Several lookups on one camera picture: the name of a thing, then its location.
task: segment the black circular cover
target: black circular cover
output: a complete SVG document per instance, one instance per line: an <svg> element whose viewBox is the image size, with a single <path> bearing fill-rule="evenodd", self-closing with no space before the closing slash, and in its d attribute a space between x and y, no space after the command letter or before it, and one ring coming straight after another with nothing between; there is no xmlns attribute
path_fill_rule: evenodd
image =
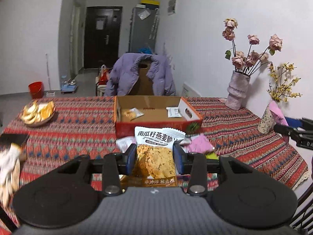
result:
<svg viewBox="0 0 313 235"><path fill-rule="evenodd" d="M267 175L236 174L212 193L213 210L225 221L248 229L271 229L290 221L297 197Z"/></svg>
<svg viewBox="0 0 313 235"><path fill-rule="evenodd" d="M39 228L74 225L97 208L96 191L68 174L38 178L23 186L13 198L13 208L22 223Z"/></svg>

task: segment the doorway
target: doorway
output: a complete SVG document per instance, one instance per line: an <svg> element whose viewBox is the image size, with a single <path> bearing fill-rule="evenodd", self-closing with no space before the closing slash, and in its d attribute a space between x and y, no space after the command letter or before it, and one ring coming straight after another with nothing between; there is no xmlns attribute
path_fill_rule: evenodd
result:
<svg viewBox="0 0 313 235"><path fill-rule="evenodd" d="M84 68L111 68L118 59L122 7L87 7Z"/></svg>
<svg viewBox="0 0 313 235"><path fill-rule="evenodd" d="M79 71L78 62L78 40L79 40L79 25L80 25L80 5L74 2L71 18L71 31L70 31L70 76L74 79Z"/></svg>

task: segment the dried rose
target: dried rose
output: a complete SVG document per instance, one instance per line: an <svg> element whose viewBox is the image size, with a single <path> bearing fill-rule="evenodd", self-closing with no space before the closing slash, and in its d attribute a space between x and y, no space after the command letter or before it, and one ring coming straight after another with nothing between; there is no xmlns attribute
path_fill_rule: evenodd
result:
<svg viewBox="0 0 313 235"><path fill-rule="evenodd" d="M256 62L259 60L259 57L260 57L259 53L253 50L247 57L246 66L252 67L253 65L255 65Z"/></svg>
<svg viewBox="0 0 313 235"><path fill-rule="evenodd" d="M268 53L264 53L260 58L259 60L261 61L261 63L264 63L268 60L269 58L269 54Z"/></svg>
<svg viewBox="0 0 313 235"><path fill-rule="evenodd" d="M281 47L283 46L283 40L279 39L276 34L271 36L270 38L270 48L272 50L278 50L281 51Z"/></svg>
<svg viewBox="0 0 313 235"><path fill-rule="evenodd" d="M258 36L256 35L248 35L248 40L251 45L257 45L260 43Z"/></svg>
<svg viewBox="0 0 313 235"><path fill-rule="evenodd" d="M244 58L241 57L233 57L232 62L237 69L242 69L245 65Z"/></svg>
<svg viewBox="0 0 313 235"><path fill-rule="evenodd" d="M245 57L245 54L242 51L236 51L236 57Z"/></svg>
<svg viewBox="0 0 313 235"><path fill-rule="evenodd" d="M228 27L230 29L237 28L238 26L238 22L234 18L226 18L224 22L225 22L225 27Z"/></svg>
<svg viewBox="0 0 313 235"><path fill-rule="evenodd" d="M222 35L226 40L229 41L232 41L235 38L235 33L228 27L225 29L225 31L223 31Z"/></svg>

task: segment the purple vase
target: purple vase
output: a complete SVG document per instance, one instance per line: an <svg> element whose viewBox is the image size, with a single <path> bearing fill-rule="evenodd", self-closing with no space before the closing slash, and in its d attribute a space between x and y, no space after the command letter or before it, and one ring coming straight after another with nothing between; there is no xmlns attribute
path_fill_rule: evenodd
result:
<svg viewBox="0 0 313 235"><path fill-rule="evenodd" d="M233 71L232 78L227 88L229 92L225 103L227 107L233 110L239 110L241 108L241 102L247 96L249 82L249 76Z"/></svg>

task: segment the black door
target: black door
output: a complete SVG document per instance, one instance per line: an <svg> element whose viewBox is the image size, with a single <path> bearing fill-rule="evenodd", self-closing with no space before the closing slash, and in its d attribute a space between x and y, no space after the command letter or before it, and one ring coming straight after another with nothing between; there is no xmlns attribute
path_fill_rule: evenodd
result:
<svg viewBox="0 0 313 235"><path fill-rule="evenodd" d="M113 67L118 59L122 7L87 7L84 68Z"/></svg>

